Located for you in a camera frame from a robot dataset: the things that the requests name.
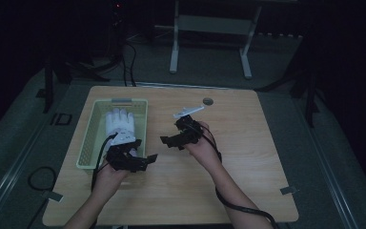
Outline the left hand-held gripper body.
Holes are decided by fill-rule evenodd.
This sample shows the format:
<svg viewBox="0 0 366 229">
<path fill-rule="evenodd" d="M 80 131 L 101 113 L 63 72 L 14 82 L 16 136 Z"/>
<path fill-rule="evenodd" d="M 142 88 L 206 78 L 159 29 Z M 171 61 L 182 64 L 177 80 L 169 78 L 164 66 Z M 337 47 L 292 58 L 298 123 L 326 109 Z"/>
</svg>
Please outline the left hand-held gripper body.
<svg viewBox="0 0 366 229">
<path fill-rule="evenodd" d="M 133 143 L 111 146 L 106 154 L 106 160 L 114 170 L 129 170 L 130 164 L 140 164 L 140 159 L 131 154 L 141 145 L 141 139 Z"/>
</svg>

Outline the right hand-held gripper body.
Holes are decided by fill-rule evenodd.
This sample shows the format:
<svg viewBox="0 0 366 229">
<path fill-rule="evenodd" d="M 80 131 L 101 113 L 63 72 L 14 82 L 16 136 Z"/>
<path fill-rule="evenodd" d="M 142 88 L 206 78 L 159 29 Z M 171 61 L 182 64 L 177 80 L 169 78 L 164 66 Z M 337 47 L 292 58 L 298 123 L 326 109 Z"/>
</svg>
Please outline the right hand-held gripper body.
<svg viewBox="0 0 366 229">
<path fill-rule="evenodd" d="M 191 108 L 183 108 L 179 113 L 174 114 L 175 126 L 179 130 L 177 135 L 178 145 L 196 143 L 202 137 L 201 125 L 192 118 L 192 114 L 204 109 L 203 105 Z"/>
</svg>

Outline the lavender winter glove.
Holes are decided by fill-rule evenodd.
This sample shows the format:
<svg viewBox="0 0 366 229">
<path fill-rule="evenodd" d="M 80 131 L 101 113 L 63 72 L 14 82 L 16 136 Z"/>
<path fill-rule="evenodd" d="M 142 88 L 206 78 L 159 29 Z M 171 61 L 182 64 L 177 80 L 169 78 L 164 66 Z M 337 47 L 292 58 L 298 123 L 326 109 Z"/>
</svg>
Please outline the lavender winter glove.
<svg viewBox="0 0 366 229">
<path fill-rule="evenodd" d="M 128 113 L 125 109 L 114 108 L 106 113 L 105 117 L 106 135 L 112 138 L 106 143 L 105 152 L 111 146 L 133 143 L 135 137 L 134 114 Z"/>
</svg>

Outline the pale green plastic basket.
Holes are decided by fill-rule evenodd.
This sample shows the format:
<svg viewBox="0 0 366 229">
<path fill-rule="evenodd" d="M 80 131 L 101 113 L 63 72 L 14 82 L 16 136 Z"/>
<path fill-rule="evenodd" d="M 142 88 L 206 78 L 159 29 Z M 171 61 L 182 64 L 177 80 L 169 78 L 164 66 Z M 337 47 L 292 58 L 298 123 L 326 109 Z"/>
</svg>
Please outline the pale green plastic basket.
<svg viewBox="0 0 366 229">
<path fill-rule="evenodd" d="M 76 167 L 83 170 L 95 168 L 101 146 L 106 134 L 106 114 L 115 108 L 125 109 L 128 113 L 134 114 L 134 135 L 141 140 L 137 148 L 137 155 L 145 157 L 148 101 L 142 98 L 112 98 L 97 99 L 89 116 L 87 130 L 85 131 Z"/>
</svg>

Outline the person's right hand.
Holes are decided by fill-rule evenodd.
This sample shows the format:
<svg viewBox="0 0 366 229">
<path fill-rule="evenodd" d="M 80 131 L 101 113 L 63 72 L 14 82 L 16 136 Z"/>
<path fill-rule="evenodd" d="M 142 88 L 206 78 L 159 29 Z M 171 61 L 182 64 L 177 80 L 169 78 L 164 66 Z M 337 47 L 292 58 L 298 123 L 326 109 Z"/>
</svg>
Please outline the person's right hand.
<svg viewBox="0 0 366 229">
<path fill-rule="evenodd" d="M 203 136 L 196 143 L 189 143 L 184 146 L 196 161 L 210 174 L 215 174 L 222 166 L 217 155 L 214 137 L 209 130 L 209 125 L 199 121 Z"/>
</svg>

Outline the person's left hand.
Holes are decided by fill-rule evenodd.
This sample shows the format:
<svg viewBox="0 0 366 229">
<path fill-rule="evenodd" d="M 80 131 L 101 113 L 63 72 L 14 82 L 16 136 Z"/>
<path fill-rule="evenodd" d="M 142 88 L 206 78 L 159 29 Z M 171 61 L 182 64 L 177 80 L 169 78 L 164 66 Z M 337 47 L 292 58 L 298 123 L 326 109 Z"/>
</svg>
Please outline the person's left hand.
<svg viewBox="0 0 366 229">
<path fill-rule="evenodd" d="M 92 190 L 92 195 L 96 199 L 108 201 L 118 190 L 122 181 L 128 176 L 129 171 L 114 170 L 106 163 L 97 173 L 96 181 Z"/>
</svg>

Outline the black metal stand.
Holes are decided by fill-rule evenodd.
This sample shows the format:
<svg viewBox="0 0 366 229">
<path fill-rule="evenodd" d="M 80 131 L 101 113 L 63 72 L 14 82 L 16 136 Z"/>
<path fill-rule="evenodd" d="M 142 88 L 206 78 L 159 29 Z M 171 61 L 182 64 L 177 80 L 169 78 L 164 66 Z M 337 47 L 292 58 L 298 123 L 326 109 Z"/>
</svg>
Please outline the black metal stand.
<svg viewBox="0 0 366 229">
<path fill-rule="evenodd" d="M 306 94 L 305 120 L 313 128 L 314 113 L 318 111 L 315 104 L 315 88 L 318 75 L 318 64 L 314 48 L 314 37 L 307 33 L 302 37 L 295 54 L 282 77 L 266 86 L 256 88 L 256 92 L 269 92 L 290 81 L 294 81 L 290 89 L 291 98 L 301 98 Z"/>
<path fill-rule="evenodd" d="M 47 56 L 44 62 L 44 88 L 40 89 L 37 97 L 44 99 L 43 113 L 47 114 L 53 104 L 54 90 L 53 79 L 56 75 L 58 81 L 64 84 L 70 84 L 72 76 L 70 68 L 76 69 L 85 78 L 93 79 L 95 81 L 108 82 L 109 79 L 100 76 L 99 73 L 114 67 L 116 63 L 111 60 L 109 63 L 94 67 L 93 62 L 89 63 L 89 67 L 81 61 L 76 61 L 70 55 L 61 52 L 53 52 Z"/>
</svg>

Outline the dark power strip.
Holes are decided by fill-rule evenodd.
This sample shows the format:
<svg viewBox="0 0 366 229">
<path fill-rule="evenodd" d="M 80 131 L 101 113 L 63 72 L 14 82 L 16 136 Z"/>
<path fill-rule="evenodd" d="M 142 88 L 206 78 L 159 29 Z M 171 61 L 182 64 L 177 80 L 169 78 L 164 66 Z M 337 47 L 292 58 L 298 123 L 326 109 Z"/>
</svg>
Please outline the dark power strip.
<svg viewBox="0 0 366 229">
<path fill-rule="evenodd" d="M 266 37 L 272 37 L 273 39 L 278 39 L 278 38 L 293 38 L 293 39 L 298 39 L 298 38 L 303 38 L 302 35 L 298 35 L 298 34 L 292 34 L 292 33 L 272 33 L 272 32 L 257 32 L 256 35 L 259 36 L 266 36 Z"/>
</svg>

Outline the white metal desk frame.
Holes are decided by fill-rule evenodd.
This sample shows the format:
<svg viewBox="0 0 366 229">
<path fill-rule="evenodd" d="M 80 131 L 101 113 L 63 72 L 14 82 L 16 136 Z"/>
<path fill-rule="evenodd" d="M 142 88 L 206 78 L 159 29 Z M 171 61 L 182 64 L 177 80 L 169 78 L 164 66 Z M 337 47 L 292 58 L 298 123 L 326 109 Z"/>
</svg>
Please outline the white metal desk frame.
<svg viewBox="0 0 366 229">
<path fill-rule="evenodd" d="M 238 52 L 244 77 L 246 79 L 251 79 L 253 77 L 250 61 L 248 59 L 248 52 L 250 50 L 251 43 L 255 35 L 256 25 L 262 10 L 261 6 L 257 6 L 254 12 L 251 13 L 251 16 L 253 17 L 252 19 L 234 19 L 181 14 L 181 0 L 173 1 L 173 46 L 169 67 L 170 73 L 177 73 L 178 69 L 179 33 L 181 31 L 197 31 L 245 36 L 247 40 L 244 46 L 241 47 Z"/>
</svg>

